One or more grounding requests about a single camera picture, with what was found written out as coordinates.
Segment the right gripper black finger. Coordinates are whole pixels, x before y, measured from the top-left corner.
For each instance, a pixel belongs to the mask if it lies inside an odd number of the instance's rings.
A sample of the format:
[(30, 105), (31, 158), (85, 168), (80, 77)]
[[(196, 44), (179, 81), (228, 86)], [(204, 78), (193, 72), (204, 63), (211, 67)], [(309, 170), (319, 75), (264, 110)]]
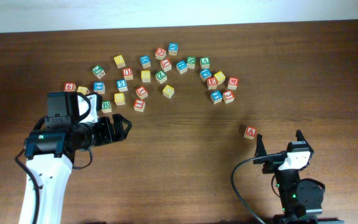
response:
[(305, 137), (304, 137), (304, 135), (303, 135), (303, 133), (301, 132), (300, 129), (298, 129), (298, 130), (296, 131), (296, 140), (297, 140), (298, 142), (306, 143), (306, 139), (305, 139)]
[(255, 154), (254, 157), (258, 158), (258, 157), (264, 157), (267, 155), (267, 152), (265, 150), (265, 146), (262, 140), (262, 135), (258, 134), (256, 136), (257, 138), (257, 144), (256, 144), (256, 149), (255, 149)]

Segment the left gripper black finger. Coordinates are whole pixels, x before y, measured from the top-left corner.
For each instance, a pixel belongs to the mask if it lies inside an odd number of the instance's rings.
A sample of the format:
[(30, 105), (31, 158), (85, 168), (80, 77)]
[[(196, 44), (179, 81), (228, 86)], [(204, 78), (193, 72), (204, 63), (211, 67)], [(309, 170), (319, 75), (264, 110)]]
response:
[(112, 119), (113, 119), (114, 124), (118, 124), (118, 123), (128, 124), (129, 123), (129, 121), (127, 119), (125, 119), (121, 114), (112, 115)]
[(114, 140), (125, 140), (132, 128), (130, 121), (120, 121), (113, 124)]

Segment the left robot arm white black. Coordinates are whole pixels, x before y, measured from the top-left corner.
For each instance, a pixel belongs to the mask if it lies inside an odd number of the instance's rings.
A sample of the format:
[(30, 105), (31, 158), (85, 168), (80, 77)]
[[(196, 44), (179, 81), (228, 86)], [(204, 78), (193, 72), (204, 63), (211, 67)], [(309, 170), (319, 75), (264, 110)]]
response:
[(99, 117), (102, 96), (78, 92), (47, 95), (47, 115), (40, 118), (16, 163), (26, 173), (20, 223), (60, 223), (65, 189), (76, 151), (123, 141), (132, 123), (121, 114)]

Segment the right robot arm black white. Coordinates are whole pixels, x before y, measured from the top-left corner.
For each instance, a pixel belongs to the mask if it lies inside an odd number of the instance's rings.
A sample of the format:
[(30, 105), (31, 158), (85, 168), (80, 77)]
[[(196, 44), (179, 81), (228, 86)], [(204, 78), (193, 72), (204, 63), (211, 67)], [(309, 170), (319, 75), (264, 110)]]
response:
[(263, 174), (274, 175), (283, 208), (281, 215), (273, 217), (275, 223), (318, 223), (325, 185), (314, 179), (301, 179), (299, 175), (309, 166), (313, 154), (300, 130), (296, 132), (296, 141), (289, 142), (285, 151), (276, 154), (267, 154), (262, 135), (257, 135), (254, 164), (263, 165)]

